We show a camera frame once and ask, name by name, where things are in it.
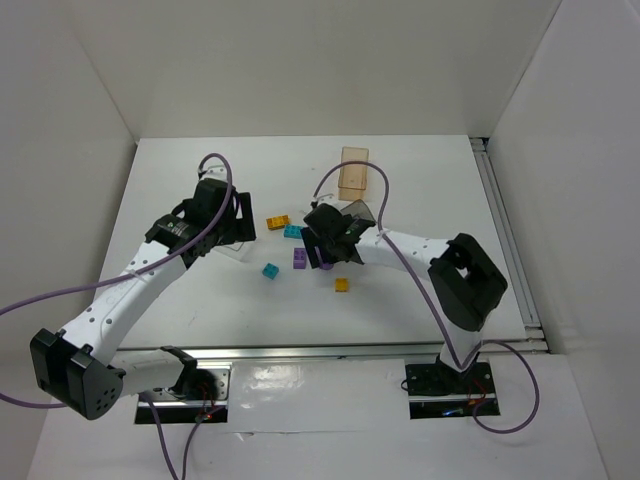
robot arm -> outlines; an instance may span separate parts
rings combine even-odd
[[[132,278],[107,289],[58,332],[42,329],[34,336],[31,356],[40,388],[89,420],[104,415],[123,395],[164,387],[181,396],[203,383],[214,388],[211,375],[198,370],[197,361],[177,348],[117,349],[156,298],[197,258],[217,245],[255,240],[251,197],[233,189],[234,201],[228,202],[220,220],[200,242],[148,268],[187,245],[210,224],[227,190],[226,182],[219,179],[223,172],[217,168],[216,173],[204,174],[193,198],[153,225],[123,272]]]
[[[304,219],[302,238],[312,268],[340,261],[383,265],[405,270],[400,258],[382,238],[368,207],[356,201],[341,211],[329,204],[316,205]],[[473,365],[459,365],[482,340],[482,329],[506,291],[507,281],[470,235],[454,240],[416,237],[385,231],[400,253],[427,282],[423,286],[434,301],[451,339],[440,361],[455,372]]]

toy block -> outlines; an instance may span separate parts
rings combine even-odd
[[[349,160],[369,161],[368,148],[344,147],[342,149],[341,162]],[[340,179],[338,180],[338,198],[354,202],[364,198],[364,191],[367,189],[367,166],[347,165],[340,169]]]
[[[265,277],[273,280],[274,278],[276,278],[276,275],[278,274],[279,271],[280,269],[278,267],[276,267],[271,263],[267,263],[267,265],[262,269],[262,274]]]
[[[296,270],[307,268],[307,251],[304,248],[293,249],[293,268]]]
[[[285,225],[284,227],[284,236],[286,238],[298,238],[302,239],[302,234],[300,233],[302,227],[298,225]]]
[[[267,228],[269,230],[278,230],[280,228],[284,228],[290,223],[291,221],[289,220],[289,215],[280,215],[279,217],[267,218]]]
[[[349,280],[346,278],[336,278],[336,292],[348,292]]]

yellow lego brick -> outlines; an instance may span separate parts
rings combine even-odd
[[[336,292],[348,292],[349,280],[346,278],[336,278]]]
[[[290,225],[289,215],[281,215],[279,217],[267,218],[267,228],[269,230],[278,230],[284,228],[285,225]]]

cable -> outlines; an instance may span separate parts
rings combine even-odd
[[[526,428],[531,422],[533,422],[533,419],[536,418],[536,415],[538,414],[538,410],[540,408],[540,386],[538,385],[538,379],[536,378],[536,375],[533,373],[533,370],[531,369],[531,365],[529,365],[529,362],[527,362],[527,360],[524,358],[524,356],[519,351],[517,351],[515,348],[513,348],[511,345],[509,345],[506,342],[502,342],[500,340],[485,340],[484,343],[485,344],[492,343],[494,345],[500,345],[501,347],[506,348],[511,353],[513,353],[516,357],[518,357],[518,360],[520,360],[522,362],[522,364],[524,365],[524,368],[527,369],[527,373],[529,374],[529,377],[531,378],[531,383],[533,384],[533,392],[534,392],[534,395],[535,395],[535,400],[533,402],[533,409],[531,410],[531,413],[529,414],[529,416],[527,417],[527,419],[524,422],[522,422],[520,425],[516,425],[515,427],[512,427],[512,428],[506,428],[504,430],[500,430],[500,429],[493,428],[493,427],[490,427],[488,425],[485,425],[478,418],[478,410],[480,409],[480,407],[482,407],[482,405],[484,405],[485,403],[487,403],[490,400],[485,400],[484,402],[476,404],[476,406],[473,407],[473,412],[471,413],[471,415],[473,416],[473,419],[475,420],[475,422],[480,427],[485,429],[487,432],[497,433],[497,434],[500,434],[500,435],[519,432],[520,430],[523,430],[524,428]]]
[[[202,159],[202,161],[198,165],[198,175],[199,176],[201,175],[202,167],[204,166],[204,164],[207,163],[207,161],[212,159],[212,158],[219,159],[227,169],[227,189],[225,191],[224,199],[222,200],[222,205],[220,206],[220,210],[218,210],[218,212],[215,214],[215,216],[213,217],[213,219],[211,220],[209,225],[207,225],[205,227],[205,229],[202,230],[202,232],[200,232],[198,235],[196,235],[196,237],[193,240],[191,240],[189,243],[187,243],[186,245],[182,246],[181,248],[179,248],[175,252],[173,252],[173,253],[167,255],[166,257],[158,260],[157,262],[152,263],[151,265],[147,265],[146,267],[143,267],[140,270],[136,270],[135,273],[128,273],[128,274],[125,274],[125,275],[121,275],[119,277],[110,278],[108,280],[102,280],[100,282],[89,283],[87,285],[81,285],[81,286],[78,286],[78,287],[63,288],[61,290],[55,290],[53,292],[43,293],[41,295],[36,295],[34,297],[27,298],[26,300],[22,300],[20,302],[16,302],[16,303],[14,303],[12,305],[9,305],[8,307],[4,307],[3,309],[0,309],[0,317],[5,315],[5,314],[7,314],[7,313],[9,313],[9,312],[12,312],[13,310],[17,310],[19,308],[26,307],[27,305],[31,305],[31,304],[34,304],[34,303],[42,302],[43,300],[48,300],[50,298],[60,297],[62,295],[69,295],[71,293],[92,291],[92,290],[96,290],[98,288],[107,287],[107,286],[110,286],[110,285],[115,285],[116,283],[120,283],[120,282],[124,282],[126,280],[130,280],[130,279],[136,277],[137,275],[142,275],[143,273],[147,273],[147,272],[149,272],[149,271],[151,271],[151,270],[153,270],[155,268],[160,267],[161,265],[164,265],[165,263],[173,260],[178,255],[182,255],[184,252],[186,252],[191,247],[196,245],[204,237],[206,237],[209,234],[209,232],[211,232],[211,230],[213,230],[213,228],[216,226],[216,224],[220,221],[220,219],[222,218],[222,216],[225,213],[227,205],[229,204],[229,200],[231,199],[231,194],[233,192],[233,176],[232,176],[232,173],[231,173],[231,166],[229,165],[229,162],[227,161],[227,159],[224,158],[219,153],[210,153],[209,155],[207,155],[206,157],[204,157]],[[62,408],[62,407],[66,406],[64,404],[55,404],[55,403],[54,404],[40,404],[40,403],[25,402],[25,401],[22,401],[22,400],[18,400],[16,398],[12,398],[12,397],[10,397],[8,395],[5,395],[3,393],[0,393],[0,400],[3,400],[5,402],[8,402],[8,403],[11,403],[13,405],[20,406],[20,407],[25,407],[25,408],[38,408],[38,409],[45,408],[45,409],[48,409],[48,408]]]
[[[164,461],[167,464],[167,468],[169,469],[169,473],[173,480],[185,480],[187,478],[187,455],[189,453],[189,447],[191,446],[191,440],[193,440],[193,436],[200,427],[202,420],[197,421],[196,424],[191,429],[189,433],[189,438],[187,438],[187,443],[184,446],[184,454],[182,455],[182,476],[178,477],[176,473],[176,469],[173,467],[173,463],[171,463],[171,457],[169,457],[169,450],[167,449],[167,442],[164,439],[164,432],[162,431],[162,422],[160,421],[160,415],[158,415],[158,409],[153,404],[153,401],[146,393],[141,393],[140,398],[149,404],[149,408],[151,409],[151,415],[153,415],[153,421],[156,423],[156,428],[158,429],[158,440],[160,441],[160,449],[162,450],[162,456],[164,457]]]
[[[324,182],[327,181],[329,176],[333,172],[335,172],[336,170],[339,170],[340,168],[342,168],[342,167],[344,167],[346,165],[365,165],[367,167],[373,168],[378,173],[380,173],[380,175],[382,176],[382,180],[384,181],[384,196],[382,197],[382,204],[380,205],[380,211],[378,212],[378,230],[380,232],[380,236],[387,242],[387,244],[389,244],[389,247],[391,248],[391,250],[393,250],[393,252],[400,259],[400,261],[402,262],[402,265],[407,270],[407,272],[409,273],[409,275],[413,279],[413,282],[418,287],[418,290],[420,290],[420,293],[422,294],[422,297],[424,298],[425,302],[429,306],[429,310],[431,310],[431,313],[433,314],[433,316],[434,316],[434,318],[436,320],[436,323],[438,324],[438,327],[440,328],[440,332],[442,333],[442,336],[444,337],[444,342],[445,342],[447,348],[449,349],[449,352],[451,353],[451,358],[453,359],[453,361],[456,364],[456,366],[462,371],[466,370],[467,367],[472,362],[472,360],[474,359],[475,355],[480,351],[482,346],[485,345],[485,344],[491,343],[491,344],[495,344],[495,345],[500,345],[501,347],[504,347],[507,350],[511,351],[513,354],[515,354],[518,357],[518,359],[522,362],[522,364],[527,369],[527,372],[529,373],[529,376],[531,377],[531,382],[533,383],[533,390],[534,390],[534,393],[535,393],[535,401],[534,401],[534,405],[533,405],[533,410],[531,411],[531,414],[527,417],[527,419],[524,422],[522,422],[520,425],[517,425],[517,426],[515,426],[513,428],[508,428],[508,429],[505,429],[505,430],[499,430],[499,429],[496,429],[496,428],[493,428],[493,427],[489,427],[489,426],[485,425],[484,423],[482,423],[478,419],[478,415],[477,415],[478,409],[484,403],[486,403],[486,400],[485,400],[485,402],[477,404],[473,409],[472,415],[473,415],[473,419],[475,420],[475,422],[481,428],[483,428],[484,430],[487,430],[488,432],[491,432],[491,433],[498,433],[498,434],[515,433],[515,432],[519,432],[523,428],[527,427],[533,421],[535,416],[537,415],[538,409],[540,407],[540,388],[538,386],[538,380],[536,379],[536,376],[533,373],[533,370],[531,369],[531,366],[529,365],[527,360],[522,356],[522,354],[520,352],[518,352],[515,348],[513,348],[508,343],[501,342],[499,340],[481,341],[478,345],[476,345],[474,347],[474,349],[471,351],[471,353],[469,353],[469,355],[464,360],[464,362],[462,362],[462,363],[460,362],[460,360],[458,358],[458,355],[456,354],[456,352],[455,352],[455,350],[453,348],[453,342],[451,341],[451,337],[449,336],[449,332],[445,328],[444,322],[442,321],[442,318],[440,317],[440,314],[438,313],[438,310],[436,309],[435,304],[433,303],[433,300],[431,300],[431,297],[429,296],[429,293],[424,288],[424,285],[422,284],[422,281],[420,280],[420,277],[418,276],[416,271],[413,269],[411,264],[407,261],[407,259],[404,258],[404,255],[402,255],[402,252],[400,252],[400,249],[396,246],[395,243],[393,243],[393,241],[387,236],[387,234],[383,230],[382,217],[384,215],[384,210],[385,210],[385,208],[387,206],[387,201],[389,200],[389,190],[390,190],[390,188],[389,188],[389,177],[387,177],[387,174],[384,172],[384,170],[382,170],[382,168],[380,168],[379,166],[374,165],[373,163],[364,162],[364,161],[361,161],[361,160],[349,160],[347,162],[342,162],[342,163],[340,163],[338,165],[335,165],[331,169],[329,169],[329,171],[325,174],[325,176],[322,177],[322,180],[320,180],[320,183],[318,184],[318,186],[316,187],[315,192],[313,193],[313,197],[314,198],[318,198],[318,193],[320,192],[320,189],[322,188],[322,185],[324,185]]]

white tabletop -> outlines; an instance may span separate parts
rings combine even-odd
[[[343,146],[365,147],[387,172],[386,227],[430,238],[472,234],[507,277],[491,212],[465,136],[250,137],[143,139],[127,183],[101,278],[128,264],[153,222],[193,195],[207,153],[229,160],[238,191],[252,195],[258,240],[242,261],[220,253],[198,260],[152,305],[124,347],[321,345],[440,341],[409,276],[383,267],[336,265],[293,270],[301,240],[269,231],[267,217],[302,224],[318,181],[340,161]],[[337,193],[337,173],[326,192]],[[374,212],[382,182],[369,169],[365,200]],[[280,267],[275,280],[265,264]],[[346,277],[349,293],[335,293]],[[488,320],[487,338],[524,337],[513,289]]]

